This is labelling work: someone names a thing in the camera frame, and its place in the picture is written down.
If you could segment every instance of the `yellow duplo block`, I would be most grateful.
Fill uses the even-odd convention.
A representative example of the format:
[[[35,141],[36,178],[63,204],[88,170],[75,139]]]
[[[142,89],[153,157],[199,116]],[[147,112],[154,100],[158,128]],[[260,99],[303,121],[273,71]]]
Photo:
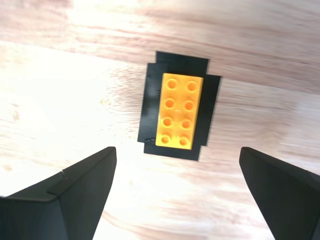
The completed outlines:
[[[155,145],[192,149],[203,78],[164,73]]]

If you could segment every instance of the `light wood surface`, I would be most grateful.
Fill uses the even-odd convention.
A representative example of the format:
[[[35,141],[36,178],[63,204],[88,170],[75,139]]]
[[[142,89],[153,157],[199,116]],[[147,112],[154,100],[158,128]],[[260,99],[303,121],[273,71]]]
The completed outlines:
[[[94,240],[272,240],[239,153],[320,174],[319,13],[316,0],[0,0],[0,195],[115,146]],[[199,162],[137,142],[157,50],[223,76]]]

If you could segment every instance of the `lego stud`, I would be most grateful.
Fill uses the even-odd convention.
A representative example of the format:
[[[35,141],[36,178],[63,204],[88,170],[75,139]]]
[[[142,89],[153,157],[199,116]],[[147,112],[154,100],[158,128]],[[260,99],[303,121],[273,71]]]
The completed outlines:
[[[184,103],[184,108],[187,111],[191,111],[194,108],[194,102],[193,101],[186,101]]]
[[[164,101],[164,105],[167,109],[173,109],[175,107],[175,100],[168,98]]]
[[[197,88],[197,84],[195,81],[189,81],[186,85],[187,89],[189,90],[189,92],[194,92]]]
[[[168,135],[162,135],[161,142],[163,144],[167,144],[170,141],[170,137]]]
[[[188,119],[185,119],[185,120],[183,120],[182,121],[182,128],[183,129],[188,129],[188,128],[190,128],[191,127],[191,121],[190,120],[188,120]]]
[[[180,141],[179,141],[179,143],[180,143],[181,146],[187,145],[188,142],[189,142],[189,140],[188,140],[188,138],[186,138],[185,136],[181,137],[181,138],[180,138]]]
[[[171,127],[171,125],[172,125],[172,118],[169,117],[169,116],[166,116],[165,118],[163,118],[162,124],[163,124],[165,127],[167,127],[167,128]]]
[[[168,82],[166,83],[166,86],[171,89],[174,90],[177,87],[177,80],[175,78],[170,78],[168,80]]]

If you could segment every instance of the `black rubber pad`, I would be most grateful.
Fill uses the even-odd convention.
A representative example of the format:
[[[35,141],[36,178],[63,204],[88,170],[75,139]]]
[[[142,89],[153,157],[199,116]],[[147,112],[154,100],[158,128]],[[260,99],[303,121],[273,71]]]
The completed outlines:
[[[207,75],[208,59],[167,52],[156,52],[156,63],[147,66],[138,142],[144,153],[197,161],[206,146],[218,94],[220,76]],[[202,92],[191,150],[156,146],[162,78],[164,73],[202,77]]]

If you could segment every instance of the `wooden table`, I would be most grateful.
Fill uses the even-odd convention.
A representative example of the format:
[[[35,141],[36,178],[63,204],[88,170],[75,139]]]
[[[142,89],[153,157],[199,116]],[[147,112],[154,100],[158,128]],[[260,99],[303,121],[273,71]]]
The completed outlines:
[[[320,174],[319,15],[316,0],[0,0],[0,195],[115,146],[94,240],[272,240],[239,153]],[[199,162],[137,142],[155,51],[223,76]]]

